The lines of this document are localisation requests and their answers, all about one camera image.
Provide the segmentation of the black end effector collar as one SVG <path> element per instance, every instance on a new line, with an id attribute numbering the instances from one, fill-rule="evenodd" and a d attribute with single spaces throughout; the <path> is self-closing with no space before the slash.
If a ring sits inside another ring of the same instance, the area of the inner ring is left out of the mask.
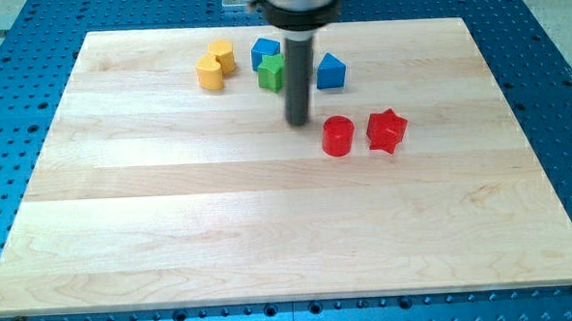
<path id="1" fill-rule="evenodd" d="M 269 0 L 258 0 L 263 16 L 271 25 L 289 32 L 315 31 L 335 22 L 340 16 L 341 0 L 330 0 L 311 10 L 289 11 Z"/>

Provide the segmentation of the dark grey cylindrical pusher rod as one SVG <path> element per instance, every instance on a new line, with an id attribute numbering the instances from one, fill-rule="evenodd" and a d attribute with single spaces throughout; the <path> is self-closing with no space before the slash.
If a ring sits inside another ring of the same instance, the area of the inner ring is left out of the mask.
<path id="1" fill-rule="evenodd" d="M 313 39 L 285 39 L 285 118 L 291 126 L 303 126 L 308 119 L 310 81 L 313 72 Z"/>

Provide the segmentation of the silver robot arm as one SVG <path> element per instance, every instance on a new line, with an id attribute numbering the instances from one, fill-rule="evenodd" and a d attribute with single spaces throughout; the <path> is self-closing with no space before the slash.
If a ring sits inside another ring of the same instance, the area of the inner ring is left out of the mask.
<path id="1" fill-rule="evenodd" d="M 303 126 L 309 116 L 310 84 L 313 74 L 313 45 L 316 31 L 340 16 L 341 0 L 244 0 L 259 7 L 271 26 L 284 39 L 285 120 Z"/>

